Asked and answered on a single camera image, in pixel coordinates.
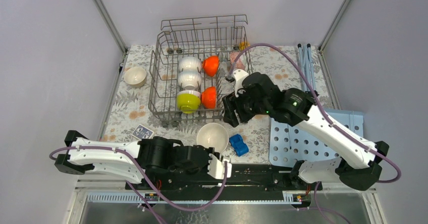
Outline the plain beige bowl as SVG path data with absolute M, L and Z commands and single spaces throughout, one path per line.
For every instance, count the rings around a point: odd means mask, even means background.
M 132 67 L 124 73 L 124 81 L 131 87 L 141 87 L 145 84 L 147 72 L 142 67 Z

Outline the beige bowl with leaf pattern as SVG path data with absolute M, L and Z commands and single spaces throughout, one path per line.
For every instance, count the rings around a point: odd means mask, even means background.
M 196 144 L 205 148 L 214 148 L 222 153 L 229 143 L 228 131 L 218 123 L 208 123 L 201 127 L 196 136 Z

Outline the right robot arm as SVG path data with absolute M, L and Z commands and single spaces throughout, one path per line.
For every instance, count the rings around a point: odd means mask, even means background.
M 294 189 L 315 182 L 341 182 L 365 191 L 380 181 L 380 162 L 389 150 L 384 141 L 356 135 L 319 109 L 310 93 L 297 88 L 280 90 L 266 74 L 238 69 L 226 79 L 235 85 L 234 92 L 222 99 L 225 123 L 236 127 L 255 115 L 268 115 L 279 123 L 297 126 L 338 153 L 338 158 L 329 160 L 297 161 L 289 176 Z

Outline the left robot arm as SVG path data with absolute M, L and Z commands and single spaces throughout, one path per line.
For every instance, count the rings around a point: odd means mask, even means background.
M 185 146 L 180 140 L 163 137 L 124 143 L 99 142 L 69 130 L 65 144 L 65 148 L 50 154 L 60 172 L 108 174 L 144 189 L 155 186 L 155 174 L 194 175 L 206 170 L 212 178 L 222 180 L 230 177 L 232 169 L 229 161 L 212 147 Z

